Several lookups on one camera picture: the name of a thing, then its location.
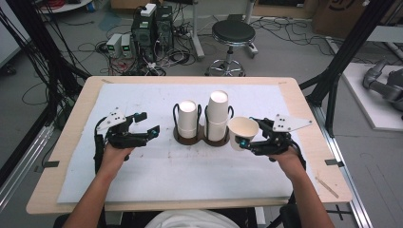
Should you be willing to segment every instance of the gray floor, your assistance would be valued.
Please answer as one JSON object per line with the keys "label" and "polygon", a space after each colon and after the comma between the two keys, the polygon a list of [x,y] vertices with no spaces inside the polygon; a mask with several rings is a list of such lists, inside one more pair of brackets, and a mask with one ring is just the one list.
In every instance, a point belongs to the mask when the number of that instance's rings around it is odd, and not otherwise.
{"label": "gray floor", "polygon": [[[108,8],[99,9],[94,13],[88,13],[78,9],[69,13],[62,13],[58,18],[64,22],[77,24],[93,21],[92,24],[83,26],[69,26],[61,24],[67,43],[72,50],[91,49],[92,45],[106,40],[107,35],[114,32],[127,32],[130,28],[131,15],[115,13]],[[200,28],[213,22],[213,17],[201,19]],[[311,32],[310,22],[296,24],[294,32],[306,33],[308,37],[314,36]],[[211,32],[210,24],[201,33]],[[257,28],[257,39],[255,45],[259,54],[251,59],[247,52],[239,49],[235,52],[235,58],[246,68],[247,76],[261,77],[293,77],[299,83],[321,73],[332,61],[333,56],[321,53],[330,53],[327,44],[321,39],[313,39],[313,43],[318,45],[296,45],[289,41],[283,41],[278,37],[287,38],[284,28],[276,31],[268,31]],[[292,34],[294,40],[303,36]],[[55,41],[61,50],[60,40]],[[202,36],[201,45],[205,51],[205,58],[191,66],[173,66],[166,70],[168,76],[202,76],[206,67],[215,59],[225,55],[226,47],[219,45],[211,37]],[[83,60],[83,66],[92,75],[106,75],[106,61],[104,57],[97,53],[75,51],[79,60]],[[374,63],[387,56],[390,62],[400,65],[401,62],[380,44],[368,43],[357,54],[355,61],[365,60],[367,63]],[[29,60],[20,53],[11,61],[16,69],[16,75],[4,75],[0,77],[0,93],[2,99],[1,110],[1,130],[0,130],[0,165],[3,165],[15,146],[24,137],[30,126],[45,107],[40,104],[46,100],[45,90],[39,85],[30,90],[25,97],[29,105],[22,102],[22,97],[32,86],[40,83],[35,77]],[[310,89],[303,91],[309,94]],[[40,178],[40,173],[33,169],[39,165],[53,142],[56,141],[58,131],[49,142],[38,161],[33,165],[21,185],[16,190],[14,196],[9,201],[7,207],[0,214],[0,224],[2,227],[50,227],[57,215],[33,216],[28,215],[25,208],[29,197]],[[355,186],[364,202],[367,212],[374,227],[402,227],[403,226],[403,183],[400,178],[402,171],[401,164],[403,155],[402,133],[375,131],[372,130],[361,109],[358,107],[351,91],[340,80],[335,114],[335,134],[337,143],[342,151],[343,157],[355,181]],[[326,205],[329,210],[335,210],[335,205]],[[345,204],[339,205],[340,210],[349,210]],[[265,208],[266,220],[269,222],[278,214],[278,208]],[[111,214],[111,220],[117,215]],[[336,227],[355,227],[353,218],[344,215],[340,220],[338,215],[331,215]]]}

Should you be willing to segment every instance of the person's hand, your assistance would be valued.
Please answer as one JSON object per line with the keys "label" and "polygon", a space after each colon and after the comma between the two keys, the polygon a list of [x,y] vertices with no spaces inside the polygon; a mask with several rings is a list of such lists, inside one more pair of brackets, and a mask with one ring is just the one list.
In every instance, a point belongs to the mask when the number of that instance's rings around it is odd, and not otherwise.
{"label": "person's hand", "polygon": [[113,181],[125,161],[125,156],[130,155],[133,149],[134,148],[117,149],[110,143],[107,143],[97,176],[106,181]]}
{"label": "person's hand", "polygon": [[282,171],[291,181],[298,178],[300,175],[306,175],[305,170],[299,161],[297,151],[289,146],[288,150],[279,155],[269,155],[270,158],[275,159]]}

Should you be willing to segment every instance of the stool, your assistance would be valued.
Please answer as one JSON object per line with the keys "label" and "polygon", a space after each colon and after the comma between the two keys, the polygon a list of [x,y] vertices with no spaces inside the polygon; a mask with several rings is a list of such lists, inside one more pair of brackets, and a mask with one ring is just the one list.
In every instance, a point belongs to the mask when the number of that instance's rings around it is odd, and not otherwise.
{"label": "stool", "polygon": [[233,76],[234,72],[238,72],[239,76],[245,76],[243,66],[232,59],[233,48],[250,45],[255,40],[255,30],[242,21],[224,20],[214,24],[212,33],[215,40],[229,46],[229,49],[225,60],[214,61],[204,75]]}

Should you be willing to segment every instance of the table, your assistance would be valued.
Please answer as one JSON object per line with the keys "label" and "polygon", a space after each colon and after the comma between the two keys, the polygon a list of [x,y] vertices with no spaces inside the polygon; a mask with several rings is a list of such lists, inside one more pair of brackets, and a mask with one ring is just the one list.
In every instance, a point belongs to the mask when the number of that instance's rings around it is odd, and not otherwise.
{"label": "table", "polygon": [[[67,124],[56,143],[50,161],[60,161],[54,168],[46,168],[27,205],[30,214],[54,214],[71,212],[75,203],[58,204],[57,198],[61,191],[64,176],[72,152],[81,137],[86,120],[94,106],[100,88],[103,84],[226,84],[226,85],[272,85],[281,90],[285,103],[291,115],[314,120],[314,116],[305,102],[297,82],[292,78],[228,78],[228,77],[90,77],[74,106]],[[316,176],[320,199],[326,202],[348,202],[352,199],[346,181],[337,165],[327,165],[325,160],[334,158],[327,143],[323,139],[317,123],[298,131],[301,145],[306,151]],[[139,211],[139,210],[168,210],[190,208],[228,208],[281,205],[285,200],[280,199],[231,199],[203,201],[137,201],[107,203],[107,211]]]}
{"label": "table", "polygon": [[[202,45],[198,36],[198,4],[199,0],[193,0],[193,30],[190,31],[190,35],[193,42],[193,47],[196,50],[196,54],[198,55],[198,59],[204,58],[204,51],[202,50]],[[246,11],[245,11],[245,20],[244,23],[249,24],[252,16],[252,10],[255,5],[255,0],[247,0]],[[258,54],[258,49],[252,43],[249,46],[246,46],[247,50],[252,54],[252,58]]]}

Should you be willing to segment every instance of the white cup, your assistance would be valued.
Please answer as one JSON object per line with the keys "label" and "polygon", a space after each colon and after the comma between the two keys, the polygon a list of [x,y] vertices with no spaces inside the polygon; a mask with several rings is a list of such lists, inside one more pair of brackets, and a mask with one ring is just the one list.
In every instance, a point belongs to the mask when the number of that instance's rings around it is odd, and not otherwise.
{"label": "white cup", "polygon": [[211,123],[225,122],[228,119],[228,94],[222,90],[212,92],[206,114]]}
{"label": "white cup", "polygon": [[197,128],[193,130],[183,130],[180,127],[178,127],[178,133],[185,139],[192,139],[198,134]]}
{"label": "white cup", "polygon": [[197,121],[198,107],[196,103],[190,100],[181,102],[178,111],[178,128],[183,131],[192,131],[197,128]]}
{"label": "white cup", "polygon": [[229,141],[235,150],[243,150],[240,145],[235,142],[236,136],[252,140],[259,132],[259,124],[246,117],[234,117],[228,122]]}
{"label": "white cup", "polygon": [[225,136],[227,121],[223,123],[205,123],[204,124],[204,136],[209,141],[216,142],[220,141]]}

